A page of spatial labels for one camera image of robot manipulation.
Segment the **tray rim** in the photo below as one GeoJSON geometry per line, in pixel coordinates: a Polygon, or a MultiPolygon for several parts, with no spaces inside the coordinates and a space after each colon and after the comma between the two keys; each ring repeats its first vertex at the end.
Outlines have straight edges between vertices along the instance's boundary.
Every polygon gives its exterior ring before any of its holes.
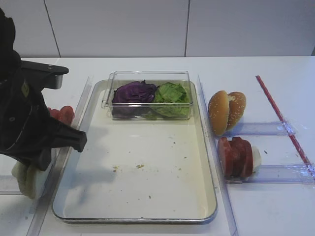
{"type": "MultiPolygon", "coordinates": [[[[95,84],[93,91],[92,91],[92,94],[89,98],[89,102],[87,104],[87,107],[86,107],[84,114],[82,116],[82,120],[83,120],[84,116],[86,115],[87,111],[92,110],[93,114],[94,114],[96,106],[97,106],[97,104],[93,103],[94,98],[100,96],[100,93],[102,91],[107,90],[109,88],[109,81],[110,81],[109,79],[101,80],[95,84]],[[106,83],[105,88],[99,90],[99,87],[105,83],[106,83]]],[[[200,112],[200,107],[199,107],[199,103],[198,103],[198,98],[197,98],[198,93],[196,90],[196,86],[192,81],[190,81],[189,83],[190,83],[190,85],[193,86],[193,89],[195,91],[195,97],[196,97],[195,104],[197,106],[197,112],[199,113],[200,123],[202,124],[202,120],[201,120],[202,114],[200,112]]],[[[202,138],[203,138],[204,142],[206,142],[206,138],[205,138],[205,134],[204,134],[204,130],[203,130],[202,125],[201,125],[201,129],[202,129],[202,138]]],[[[54,210],[55,197],[57,195],[60,182],[58,183],[57,190],[56,190],[55,195],[52,199],[51,211],[57,219],[65,222],[67,224],[75,224],[75,225],[76,224],[173,224],[173,225],[203,225],[203,224],[208,224],[214,220],[214,218],[216,217],[216,215],[218,213],[218,198],[217,198],[217,195],[215,192],[213,173],[211,171],[211,166],[210,166],[210,162],[209,162],[209,152],[207,150],[206,145],[205,145],[205,151],[207,153],[207,161],[208,161],[208,165],[209,165],[208,167],[209,167],[209,172],[211,175],[211,183],[213,186],[214,199],[215,199],[215,203],[216,203],[216,207],[215,207],[214,211],[210,215],[208,215],[207,217],[190,218],[190,219],[189,218],[65,218],[65,217],[59,216],[54,210]]]]}

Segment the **clear plastic container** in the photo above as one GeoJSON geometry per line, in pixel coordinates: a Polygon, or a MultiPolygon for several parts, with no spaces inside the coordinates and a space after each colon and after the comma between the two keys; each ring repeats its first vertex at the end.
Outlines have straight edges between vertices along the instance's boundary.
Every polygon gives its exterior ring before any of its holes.
{"type": "Polygon", "coordinates": [[[104,94],[102,107],[109,107],[112,119],[189,119],[191,116],[192,96],[187,71],[116,71],[110,79],[110,89],[104,94]],[[181,85],[187,96],[178,103],[113,103],[115,92],[121,86],[132,82],[154,84],[157,88],[166,83],[181,85]]]}

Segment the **purple cabbage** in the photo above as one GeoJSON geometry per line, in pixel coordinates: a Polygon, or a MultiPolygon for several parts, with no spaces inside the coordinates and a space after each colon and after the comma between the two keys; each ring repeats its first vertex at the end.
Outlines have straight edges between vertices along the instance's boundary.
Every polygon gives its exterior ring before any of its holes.
{"type": "MultiPolygon", "coordinates": [[[[146,84],[135,81],[119,87],[114,91],[112,103],[150,103],[154,99],[157,87],[154,84],[146,84]]],[[[141,107],[124,107],[116,105],[113,108],[112,115],[117,118],[130,118],[134,115],[141,115],[146,108],[141,107]]]]}

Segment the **metal tray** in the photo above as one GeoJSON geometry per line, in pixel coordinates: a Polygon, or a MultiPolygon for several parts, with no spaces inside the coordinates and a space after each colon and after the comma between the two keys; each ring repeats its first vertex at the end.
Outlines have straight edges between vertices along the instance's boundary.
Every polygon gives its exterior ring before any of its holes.
{"type": "Polygon", "coordinates": [[[96,84],[81,129],[88,142],[72,152],[53,200],[66,223],[203,224],[217,199],[195,86],[189,120],[112,120],[96,84]]]}

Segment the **green lettuce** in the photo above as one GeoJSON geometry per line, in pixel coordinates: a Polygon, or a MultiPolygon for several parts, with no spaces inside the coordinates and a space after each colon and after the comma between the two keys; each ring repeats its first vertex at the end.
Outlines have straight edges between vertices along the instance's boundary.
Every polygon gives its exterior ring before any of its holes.
{"type": "Polygon", "coordinates": [[[165,83],[159,86],[152,103],[175,103],[174,105],[151,107],[153,111],[166,118],[187,117],[190,112],[189,105],[178,104],[189,103],[187,92],[180,84],[165,83]]]}

